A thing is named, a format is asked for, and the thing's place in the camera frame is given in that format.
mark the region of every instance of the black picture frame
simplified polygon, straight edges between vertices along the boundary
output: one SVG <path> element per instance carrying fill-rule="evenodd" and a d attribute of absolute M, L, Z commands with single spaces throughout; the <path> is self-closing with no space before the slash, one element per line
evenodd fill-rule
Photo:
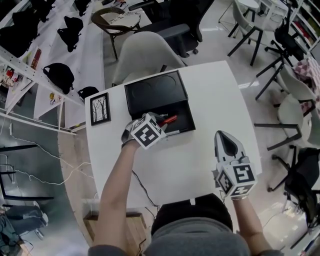
<path fill-rule="evenodd" d="M 107 92 L 90 99 L 90 117 L 92 126 L 111 121 L 109 94 Z"/>

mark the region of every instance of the glove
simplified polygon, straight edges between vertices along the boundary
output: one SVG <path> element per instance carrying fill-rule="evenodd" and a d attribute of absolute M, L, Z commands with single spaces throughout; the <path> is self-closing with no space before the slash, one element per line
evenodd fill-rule
<path fill-rule="evenodd" d="M 165 118 L 163 118 L 162 116 L 156 114 L 156 113 L 153 113 L 153 112 L 148 112 L 148 114 L 150 115 L 150 117 L 152 118 L 153 121 L 155 121 L 158 125 L 163 122 L 165 120 Z M 138 123 L 139 122 L 144 122 L 144 117 L 145 117 L 146 114 L 143 114 L 142 115 L 142 118 L 140 119 L 136 119 L 136 120 L 133 120 L 131 122 L 129 122 L 123 133 L 122 133 L 122 136 L 121 136 L 121 141 L 122 141 L 122 146 L 123 147 L 124 145 L 126 145 L 128 142 L 132 141 L 132 140 L 136 140 L 132 135 L 131 135 L 131 132 L 134 128 L 136 128 L 136 125 L 139 125 Z M 166 128 L 168 127 L 168 124 L 166 123 L 165 125 L 163 125 L 161 127 L 161 129 L 163 131 L 166 130 Z"/>

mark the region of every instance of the person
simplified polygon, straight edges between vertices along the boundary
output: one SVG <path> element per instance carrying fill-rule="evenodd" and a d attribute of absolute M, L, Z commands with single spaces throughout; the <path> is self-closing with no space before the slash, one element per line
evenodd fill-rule
<path fill-rule="evenodd" d="M 48 216 L 36 201 L 33 206 L 12 206 L 0 214 L 0 251 L 5 255 L 12 253 L 21 235 L 45 227 L 48 222 Z"/>
<path fill-rule="evenodd" d="M 124 142 L 104 185 L 89 256 L 127 255 L 126 206 L 134 158 L 139 147 L 134 139 Z M 189 200 L 163 205 L 152 225 L 152 240 L 144 255 L 282 256 L 267 242 L 249 199 L 234 198 L 233 205 L 239 234 L 233 233 L 228 209 L 214 194 L 195 198 L 195 205 L 191 205 Z"/>

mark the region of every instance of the black chair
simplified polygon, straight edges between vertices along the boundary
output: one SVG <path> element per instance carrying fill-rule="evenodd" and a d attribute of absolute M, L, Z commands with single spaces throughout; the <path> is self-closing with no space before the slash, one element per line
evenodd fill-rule
<path fill-rule="evenodd" d="M 157 0 L 143 0 L 143 2 L 130 6 L 129 11 L 142 8 L 149 20 L 152 23 L 156 23 L 171 18 L 169 6 L 169 0 L 164 0 L 163 2 L 157 2 Z"/>
<path fill-rule="evenodd" d="M 275 188 L 268 187 L 267 191 L 273 192 L 284 183 L 287 199 L 291 201 L 291 196 L 297 199 L 298 206 L 305 212 L 308 227 L 313 228 L 320 224 L 320 205 L 317 199 L 320 190 L 312 190 L 320 176 L 320 149 L 310 147 L 300 149 L 296 163 L 297 147 L 293 145 L 289 147 L 293 149 L 291 166 L 281 157 L 272 155 L 272 160 L 279 160 L 288 174 Z"/>
<path fill-rule="evenodd" d="M 264 91 L 268 88 L 268 86 L 271 84 L 273 80 L 275 80 L 277 74 L 284 68 L 285 60 L 293 66 L 291 61 L 289 60 L 289 56 L 294 56 L 298 61 L 301 61 L 304 59 L 304 55 L 307 54 L 305 50 L 297 43 L 296 37 L 301 36 L 298 32 L 296 32 L 294 35 L 289 34 L 289 28 L 290 28 L 290 17 L 291 17 L 291 5 L 286 3 L 288 6 L 288 14 L 286 19 L 283 19 L 282 25 L 279 26 L 275 32 L 274 32 L 274 38 L 275 40 L 281 44 L 282 48 L 274 41 L 271 41 L 272 45 L 275 45 L 276 48 L 266 47 L 265 51 L 273 51 L 275 53 L 280 54 L 280 56 L 272 62 L 270 65 L 268 65 L 265 69 L 263 69 L 261 72 L 259 72 L 256 77 L 258 78 L 263 73 L 268 71 L 271 68 L 274 68 L 278 63 L 280 63 L 279 67 L 276 69 L 275 73 L 272 75 L 272 77 L 269 79 L 269 81 L 265 84 L 263 89 L 259 92 L 259 94 L 255 97 L 255 100 L 259 99 L 259 97 L 264 93 Z"/>
<path fill-rule="evenodd" d="M 198 53 L 196 49 L 203 41 L 199 25 L 214 0 L 171 0 L 169 18 L 138 29 L 155 32 L 162 36 L 174 52 L 183 58 L 189 57 L 188 51 Z"/>

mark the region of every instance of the white table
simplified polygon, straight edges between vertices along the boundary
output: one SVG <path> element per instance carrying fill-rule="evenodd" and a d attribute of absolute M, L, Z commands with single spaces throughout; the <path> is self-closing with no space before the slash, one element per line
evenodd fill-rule
<path fill-rule="evenodd" d="M 260 3 L 269 8 L 268 13 L 263 21 L 261 28 L 264 30 L 271 19 L 272 14 L 285 17 L 288 12 L 288 7 L 280 0 L 259 0 Z"/>
<path fill-rule="evenodd" d="M 255 165 L 256 174 L 262 172 L 254 128 L 227 62 L 183 67 L 179 72 L 196 130 L 165 138 L 148 150 L 138 149 L 133 166 L 156 205 L 203 196 L 215 190 L 211 171 L 217 164 L 214 136 L 218 130 L 240 140 Z M 105 92 L 109 93 L 111 122 L 91 126 L 90 98 Z M 101 196 L 121 151 L 121 134 L 131 116 L 123 84 L 93 96 L 85 99 L 86 132 L 95 185 Z M 150 205 L 132 176 L 127 207 Z"/>

